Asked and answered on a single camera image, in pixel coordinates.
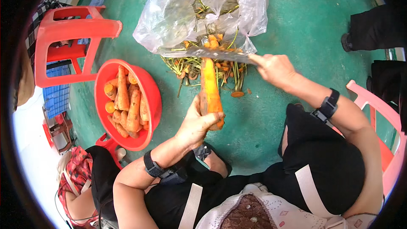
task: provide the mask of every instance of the blue plastic crate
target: blue plastic crate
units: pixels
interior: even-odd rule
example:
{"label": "blue plastic crate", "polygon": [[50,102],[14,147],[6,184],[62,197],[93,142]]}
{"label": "blue plastic crate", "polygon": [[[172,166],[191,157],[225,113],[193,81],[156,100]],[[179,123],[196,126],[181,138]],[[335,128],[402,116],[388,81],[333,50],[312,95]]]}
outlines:
{"label": "blue plastic crate", "polygon": [[[56,77],[70,74],[68,65],[47,70],[48,77]],[[68,110],[69,84],[58,85],[42,89],[44,108],[47,110],[48,119]]]}

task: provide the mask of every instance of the knife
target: knife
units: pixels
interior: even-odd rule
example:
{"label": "knife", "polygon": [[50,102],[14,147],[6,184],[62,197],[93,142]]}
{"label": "knife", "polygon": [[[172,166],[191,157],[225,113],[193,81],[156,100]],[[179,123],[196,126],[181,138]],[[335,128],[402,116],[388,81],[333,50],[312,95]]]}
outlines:
{"label": "knife", "polygon": [[193,46],[186,50],[186,55],[194,57],[207,57],[211,59],[236,61],[239,63],[256,65],[256,63],[249,60],[248,57],[249,54],[243,52],[225,52],[219,50],[209,50],[208,48],[205,47]]}

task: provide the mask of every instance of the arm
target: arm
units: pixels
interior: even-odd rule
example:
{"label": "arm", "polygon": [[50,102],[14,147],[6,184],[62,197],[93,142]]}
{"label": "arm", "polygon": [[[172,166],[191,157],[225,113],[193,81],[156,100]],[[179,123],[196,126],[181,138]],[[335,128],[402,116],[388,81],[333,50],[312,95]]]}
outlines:
{"label": "arm", "polygon": [[[168,168],[200,146],[209,127],[224,118],[223,113],[199,114],[200,98],[196,96],[175,137],[151,151],[151,159]],[[157,228],[147,211],[144,190],[155,178],[145,171],[143,157],[133,161],[117,175],[113,185],[114,208],[121,229]]]}
{"label": "arm", "polygon": [[[92,187],[89,187],[85,192],[80,194],[78,197],[74,193],[66,192],[65,201],[66,208],[69,211],[69,215],[72,219],[83,219],[89,218],[93,215],[96,210],[95,203],[92,197]],[[76,221],[79,224],[86,222],[87,219]]]}
{"label": "arm", "polygon": [[[305,100],[314,108],[319,108],[332,91],[296,73],[286,55],[251,55],[262,77],[284,91]],[[343,216],[357,213],[380,211],[383,200],[381,154],[378,136],[362,110],[351,100],[340,96],[338,109],[331,118],[345,138],[362,153],[365,164],[365,183],[359,198]]]}

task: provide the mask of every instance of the brown lace fabric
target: brown lace fabric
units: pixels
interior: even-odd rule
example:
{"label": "brown lace fabric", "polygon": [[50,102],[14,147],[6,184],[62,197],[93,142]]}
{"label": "brown lace fabric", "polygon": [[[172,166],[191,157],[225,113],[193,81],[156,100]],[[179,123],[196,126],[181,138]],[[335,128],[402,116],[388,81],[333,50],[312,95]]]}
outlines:
{"label": "brown lace fabric", "polygon": [[220,229],[277,229],[263,204],[252,194],[243,196],[222,221]]}

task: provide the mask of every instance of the red bowl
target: red bowl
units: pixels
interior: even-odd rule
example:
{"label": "red bowl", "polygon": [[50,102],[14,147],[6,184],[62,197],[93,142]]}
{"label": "red bowl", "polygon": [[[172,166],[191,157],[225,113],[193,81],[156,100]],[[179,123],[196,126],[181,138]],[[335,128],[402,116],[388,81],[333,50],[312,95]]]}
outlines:
{"label": "red bowl", "polygon": [[[107,119],[107,116],[111,114],[105,110],[105,104],[110,101],[110,99],[105,95],[104,86],[108,81],[116,77],[119,65],[124,66],[134,75],[140,87],[140,91],[147,101],[149,129],[148,131],[144,129],[140,130],[140,136],[137,139],[131,137],[124,138]],[[142,150],[150,143],[153,132],[160,122],[162,113],[161,95],[153,77],[141,67],[128,64],[120,59],[110,59],[99,69],[95,80],[95,104],[100,121],[107,133],[120,146],[131,151]]]}

